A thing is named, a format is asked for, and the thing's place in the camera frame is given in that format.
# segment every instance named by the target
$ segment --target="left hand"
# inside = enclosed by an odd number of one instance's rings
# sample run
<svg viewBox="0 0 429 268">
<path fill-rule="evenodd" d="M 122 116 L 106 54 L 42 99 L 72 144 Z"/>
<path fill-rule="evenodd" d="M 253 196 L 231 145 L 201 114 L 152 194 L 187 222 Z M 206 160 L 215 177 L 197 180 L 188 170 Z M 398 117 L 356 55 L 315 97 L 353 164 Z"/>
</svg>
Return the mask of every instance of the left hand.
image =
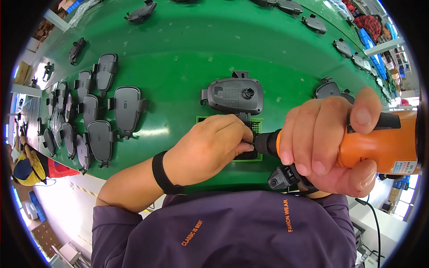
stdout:
<svg viewBox="0 0 429 268">
<path fill-rule="evenodd" d="M 192 185 L 219 173 L 234 157 L 253 151 L 252 131 L 233 114 L 213 115 L 197 123 L 164 155 L 164 171 L 173 185 Z"/>
</svg>

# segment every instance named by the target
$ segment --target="worker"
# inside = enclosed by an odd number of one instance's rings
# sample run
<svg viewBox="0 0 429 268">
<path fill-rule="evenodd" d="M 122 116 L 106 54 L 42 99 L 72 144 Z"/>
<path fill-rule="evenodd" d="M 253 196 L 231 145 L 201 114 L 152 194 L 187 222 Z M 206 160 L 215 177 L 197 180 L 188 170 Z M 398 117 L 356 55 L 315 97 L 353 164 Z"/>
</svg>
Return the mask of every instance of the worker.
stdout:
<svg viewBox="0 0 429 268">
<path fill-rule="evenodd" d="M 359 29 L 365 29 L 374 44 L 377 44 L 380 35 L 384 35 L 388 40 L 392 39 L 390 30 L 383 24 L 379 15 L 359 15 L 353 22 Z"/>
<path fill-rule="evenodd" d="M 206 181 L 254 150 L 252 131 L 233 114 L 197 123 L 165 154 L 106 181 L 94 207 L 92 267 L 354 267 L 345 195 L 367 196 L 377 166 L 370 159 L 352 169 L 334 165 L 349 113 L 354 130 L 371 132 L 381 113 L 377 94 L 365 87 L 354 105 L 338 96 L 311 99 L 286 115 L 281 162 L 295 163 L 319 192 L 167 195 L 142 220 L 138 213 L 164 192 Z M 250 165 L 236 165 L 236 172 Z"/>
<path fill-rule="evenodd" d="M 42 163 L 40 162 L 35 150 L 28 145 L 25 135 L 22 133 L 19 137 L 23 151 L 18 155 L 16 161 L 12 156 L 9 157 L 9 166 L 11 168 L 12 178 L 16 183 L 24 186 L 33 186 L 36 183 L 46 184 L 46 175 Z M 12 147 L 7 146 L 9 154 L 12 153 Z"/>
</svg>

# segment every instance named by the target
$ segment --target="yellow shirt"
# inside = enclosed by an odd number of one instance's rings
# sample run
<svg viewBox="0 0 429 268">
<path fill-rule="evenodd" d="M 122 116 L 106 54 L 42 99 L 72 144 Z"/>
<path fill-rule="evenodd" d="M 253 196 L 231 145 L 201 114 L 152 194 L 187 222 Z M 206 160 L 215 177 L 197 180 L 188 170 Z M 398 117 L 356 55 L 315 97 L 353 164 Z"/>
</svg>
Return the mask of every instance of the yellow shirt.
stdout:
<svg viewBox="0 0 429 268">
<path fill-rule="evenodd" d="M 33 165 L 33 169 L 34 169 L 34 171 L 36 171 L 37 172 L 37 175 L 39 175 L 39 177 L 41 178 L 41 179 L 45 179 L 46 178 L 46 174 L 45 174 L 45 170 L 43 169 L 43 166 L 42 166 L 42 163 L 40 162 L 40 160 L 39 160 L 39 158 L 37 157 L 37 154 L 36 154 L 36 152 L 35 151 L 31 151 L 31 155 L 33 156 L 33 160 L 34 160 L 34 165 Z M 17 163 L 19 162 L 19 161 L 22 161 L 22 160 L 24 160 L 24 159 L 26 159 L 27 158 L 27 155 L 24 153 L 24 151 L 23 151 L 23 153 L 21 153 L 19 156 L 18 156 L 18 161 L 17 161 Z M 31 174 L 27 177 L 27 179 L 26 180 L 20 180 L 20 179 L 18 179 L 18 178 L 16 178 L 16 180 L 20 183 L 20 184 L 22 184 L 22 185 L 24 185 L 24 186 L 33 186 L 33 185 L 35 185 L 36 183 L 39 183 L 40 182 L 40 180 L 39 180 L 39 178 L 36 176 L 36 174 L 34 174 L 34 171 L 33 172 L 31 172 Z"/>
</svg>

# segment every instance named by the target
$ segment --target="red plaid shirt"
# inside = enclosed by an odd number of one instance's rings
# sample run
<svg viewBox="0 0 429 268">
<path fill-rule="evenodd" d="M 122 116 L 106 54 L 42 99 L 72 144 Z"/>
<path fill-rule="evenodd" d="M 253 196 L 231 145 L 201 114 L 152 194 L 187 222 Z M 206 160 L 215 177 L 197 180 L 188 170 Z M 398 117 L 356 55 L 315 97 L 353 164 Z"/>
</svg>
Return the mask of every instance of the red plaid shirt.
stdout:
<svg viewBox="0 0 429 268">
<path fill-rule="evenodd" d="M 374 43 L 381 35 L 381 24 L 373 16 L 360 16 L 353 21 L 360 29 L 365 29 L 367 34 L 372 38 Z"/>
</svg>

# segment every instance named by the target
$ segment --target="yellow hazard stripe floor tape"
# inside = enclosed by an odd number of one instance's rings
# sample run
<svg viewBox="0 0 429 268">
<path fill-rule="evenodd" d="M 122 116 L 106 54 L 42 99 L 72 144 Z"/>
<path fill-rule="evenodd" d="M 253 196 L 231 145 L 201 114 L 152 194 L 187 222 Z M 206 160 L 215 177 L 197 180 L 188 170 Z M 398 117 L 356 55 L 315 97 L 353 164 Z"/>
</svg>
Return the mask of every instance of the yellow hazard stripe floor tape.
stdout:
<svg viewBox="0 0 429 268">
<path fill-rule="evenodd" d="M 79 185 L 76 185 L 76 184 L 74 184 L 73 182 L 70 182 L 74 187 L 76 187 L 77 189 L 79 189 L 79 190 L 81 190 L 81 191 L 84 191 L 84 192 L 86 192 L 86 193 L 89 193 L 90 195 L 93 195 L 93 196 L 95 196 L 95 197 L 97 197 L 98 196 L 98 193 L 93 193 L 93 192 L 91 192 L 91 191 L 88 191 L 88 190 L 86 190 L 86 189 L 84 189 L 84 188 L 82 188 L 82 187 L 80 187 Z M 152 209 L 150 209 L 150 210 L 147 210 L 147 209 L 145 209 L 145 210 L 143 210 L 144 212 L 149 212 L 149 213 L 151 213 L 151 212 L 153 212 L 153 210 Z"/>
</svg>

